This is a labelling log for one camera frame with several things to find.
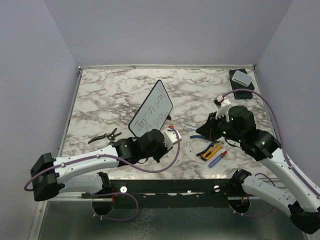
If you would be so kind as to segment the small black-framed whiteboard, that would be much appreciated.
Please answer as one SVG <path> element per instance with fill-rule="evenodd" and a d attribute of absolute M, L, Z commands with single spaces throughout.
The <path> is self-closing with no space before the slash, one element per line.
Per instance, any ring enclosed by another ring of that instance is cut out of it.
<path fill-rule="evenodd" d="M 173 103 L 161 80 L 158 80 L 128 124 L 135 137 L 156 129 L 161 130 L 173 109 Z"/>

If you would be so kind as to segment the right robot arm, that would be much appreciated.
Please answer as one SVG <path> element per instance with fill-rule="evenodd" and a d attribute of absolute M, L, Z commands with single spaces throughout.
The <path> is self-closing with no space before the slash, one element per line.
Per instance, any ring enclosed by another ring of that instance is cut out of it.
<path fill-rule="evenodd" d="M 242 169 L 229 184 L 234 195 L 246 192 L 263 199 L 283 211 L 306 234 L 320 229 L 320 188 L 293 163 L 271 133 L 256 128 L 254 115 L 245 106 L 232 106 L 224 116 L 210 113 L 196 132 L 207 140 L 223 137 L 238 142 L 247 155 L 267 167 L 287 188 L 284 191 L 264 183 Z"/>

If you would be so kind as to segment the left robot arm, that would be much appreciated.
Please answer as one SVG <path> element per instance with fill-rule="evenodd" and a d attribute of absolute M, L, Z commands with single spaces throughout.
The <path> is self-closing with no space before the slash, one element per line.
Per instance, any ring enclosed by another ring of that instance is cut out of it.
<path fill-rule="evenodd" d="M 139 160 L 156 162 L 182 140 L 173 130 L 153 129 L 141 137 L 122 138 L 102 149 L 77 156 L 53 157 L 42 154 L 30 169 L 31 179 L 25 191 L 31 191 L 36 202 L 50 200 L 62 193 L 84 192 L 103 198 L 111 190 L 100 170 L 122 166 L 134 167 Z"/>

